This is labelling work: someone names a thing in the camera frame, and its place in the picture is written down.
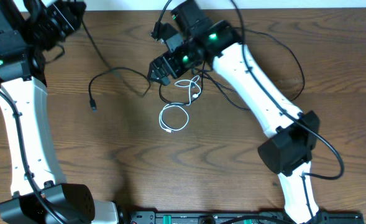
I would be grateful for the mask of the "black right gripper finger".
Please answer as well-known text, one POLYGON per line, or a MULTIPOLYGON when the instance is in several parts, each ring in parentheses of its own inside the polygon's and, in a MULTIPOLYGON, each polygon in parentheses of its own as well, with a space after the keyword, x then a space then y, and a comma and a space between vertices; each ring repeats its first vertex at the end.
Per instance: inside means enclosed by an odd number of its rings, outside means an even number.
POLYGON ((163 86, 170 84, 168 73, 164 72, 163 70, 149 70, 147 78, 151 82, 156 82, 163 86))
POLYGON ((151 77, 165 77, 167 72, 164 68, 164 61, 161 58, 156 58, 150 63, 151 77))

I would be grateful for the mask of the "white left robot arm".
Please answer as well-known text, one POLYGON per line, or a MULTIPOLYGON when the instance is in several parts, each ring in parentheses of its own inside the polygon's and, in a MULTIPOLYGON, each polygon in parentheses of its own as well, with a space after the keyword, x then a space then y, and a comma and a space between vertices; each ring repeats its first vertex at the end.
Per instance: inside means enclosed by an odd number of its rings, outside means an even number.
POLYGON ((68 183, 53 146, 47 114, 44 52, 83 22, 83 1, 0 1, 0 108, 12 164, 11 198, 0 203, 6 223, 120 223, 113 202, 95 200, 68 183))

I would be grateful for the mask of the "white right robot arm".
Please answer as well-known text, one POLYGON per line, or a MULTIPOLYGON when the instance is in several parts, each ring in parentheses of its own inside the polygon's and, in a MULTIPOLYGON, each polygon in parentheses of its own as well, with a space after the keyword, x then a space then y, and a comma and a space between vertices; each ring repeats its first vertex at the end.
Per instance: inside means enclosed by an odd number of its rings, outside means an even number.
POLYGON ((258 148, 264 164, 281 183, 285 212, 295 223, 312 223, 319 214, 311 181, 312 150, 319 119, 303 113, 270 81, 245 44, 243 29, 213 22, 195 1, 172 10, 174 26, 158 20, 152 37, 167 51, 150 63, 148 78, 168 85, 189 69, 207 63, 225 79, 259 122, 267 140, 258 148))

